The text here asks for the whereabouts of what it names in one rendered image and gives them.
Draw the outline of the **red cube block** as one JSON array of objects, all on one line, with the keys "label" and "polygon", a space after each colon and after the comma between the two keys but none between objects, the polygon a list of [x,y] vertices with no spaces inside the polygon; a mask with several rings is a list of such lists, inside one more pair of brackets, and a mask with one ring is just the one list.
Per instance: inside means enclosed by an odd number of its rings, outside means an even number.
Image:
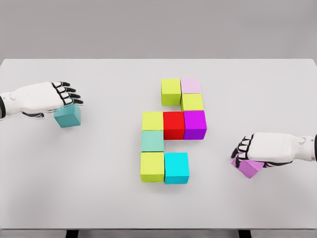
[{"label": "red cube block", "polygon": [[164,140],[182,140],[185,133],[184,113],[163,112],[163,137]]}]

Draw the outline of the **cyan cube block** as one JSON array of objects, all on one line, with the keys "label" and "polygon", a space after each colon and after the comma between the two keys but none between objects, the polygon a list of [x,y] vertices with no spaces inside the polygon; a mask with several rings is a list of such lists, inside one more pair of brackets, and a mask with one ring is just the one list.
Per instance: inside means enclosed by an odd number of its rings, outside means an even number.
[{"label": "cyan cube block", "polygon": [[165,184],[187,184],[190,177],[188,153],[164,154]]}]

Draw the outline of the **pale pink cube block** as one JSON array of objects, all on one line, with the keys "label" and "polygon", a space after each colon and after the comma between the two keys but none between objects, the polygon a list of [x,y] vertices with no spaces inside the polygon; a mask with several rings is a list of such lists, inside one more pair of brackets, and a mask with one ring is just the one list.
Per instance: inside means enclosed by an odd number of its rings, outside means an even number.
[{"label": "pale pink cube block", "polygon": [[198,78],[180,78],[180,83],[183,94],[201,93],[200,80]]}]

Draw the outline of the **mint green cube block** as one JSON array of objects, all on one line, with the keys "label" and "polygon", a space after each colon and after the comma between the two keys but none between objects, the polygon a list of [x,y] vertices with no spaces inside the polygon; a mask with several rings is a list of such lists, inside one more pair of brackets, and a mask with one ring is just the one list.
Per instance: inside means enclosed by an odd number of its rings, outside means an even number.
[{"label": "mint green cube block", "polygon": [[164,152],[162,130],[142,131],[141,152]]}]

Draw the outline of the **yellow-green cube block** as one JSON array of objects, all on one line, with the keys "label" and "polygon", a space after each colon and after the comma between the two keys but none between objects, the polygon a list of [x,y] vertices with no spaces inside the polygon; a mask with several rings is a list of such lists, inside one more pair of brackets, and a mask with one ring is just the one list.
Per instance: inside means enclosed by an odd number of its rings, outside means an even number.
[{"label": "yellow-green cube block", "polygon": [[179,78],[161,80],[161,105],[179,106],[181,101],[181,83]]},{"label": "yellow-green cube block", "polygon": [[142,182],[164,182],[164,153],[142,152],[140,160],[140,176]]},{"label": "yellow-green cube block", "polygon": [[163,130],[163,112],[143,112],[142,130]]},{"label": "yellow-green cube block", "polygon": [[204,104],[201,93],[184,93],[181,96],[181,111],[203,111]]}]

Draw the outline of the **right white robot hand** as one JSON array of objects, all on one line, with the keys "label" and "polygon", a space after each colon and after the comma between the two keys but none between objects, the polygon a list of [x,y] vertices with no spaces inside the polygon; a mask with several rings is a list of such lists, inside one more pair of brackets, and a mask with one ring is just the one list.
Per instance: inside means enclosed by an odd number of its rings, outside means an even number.
[{"label": "right white robot hand", "polygon": [[256,132],[246,135],[231,154],[236,167],[241,162],[264,163],[265,168],[291,164],[303,139],[291,134]]}]

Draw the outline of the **violet purple cube block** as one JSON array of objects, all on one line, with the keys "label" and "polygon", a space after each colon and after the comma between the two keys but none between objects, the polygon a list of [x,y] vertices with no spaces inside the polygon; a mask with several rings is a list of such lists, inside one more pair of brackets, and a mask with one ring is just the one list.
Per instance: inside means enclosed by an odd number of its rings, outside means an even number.
[{"label": "violet purple cube block", "polygon": [[205,111],[184,111],[184,140],[203,140],[207,131]]}]

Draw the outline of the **orchid purple cube block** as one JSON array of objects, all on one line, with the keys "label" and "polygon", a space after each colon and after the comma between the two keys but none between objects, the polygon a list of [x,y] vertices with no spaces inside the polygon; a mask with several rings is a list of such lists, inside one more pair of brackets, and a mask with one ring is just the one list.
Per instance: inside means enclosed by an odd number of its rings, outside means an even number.
[{"label": "orchid purple cube block", "polygon": [[249,179],[255,176],[264,167],[264,162],[238,160],[238,155],[239,153],[233,158],[231,164]]}]

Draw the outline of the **teal cube block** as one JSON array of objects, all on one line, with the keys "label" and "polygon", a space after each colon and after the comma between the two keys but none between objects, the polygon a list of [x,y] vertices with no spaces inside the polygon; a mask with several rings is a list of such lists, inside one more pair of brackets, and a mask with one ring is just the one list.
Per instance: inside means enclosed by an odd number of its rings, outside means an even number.
[{"label": "teal cube block", "polygon": [[81,109],[77,104],[61,107],[53,116],[61,128],[81,125]]}]

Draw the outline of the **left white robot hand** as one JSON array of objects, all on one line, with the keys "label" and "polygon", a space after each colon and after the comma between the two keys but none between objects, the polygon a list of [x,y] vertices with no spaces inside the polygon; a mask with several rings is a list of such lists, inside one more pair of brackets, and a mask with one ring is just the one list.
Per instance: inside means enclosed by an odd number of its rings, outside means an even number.
[{"label": "left white robot hand", "polygon": [[83,105],[81,96],[68,82],[43,82],[23,86],[14,92],[19,111],[27,116],[42,117],[43,113],[61,107]]}]

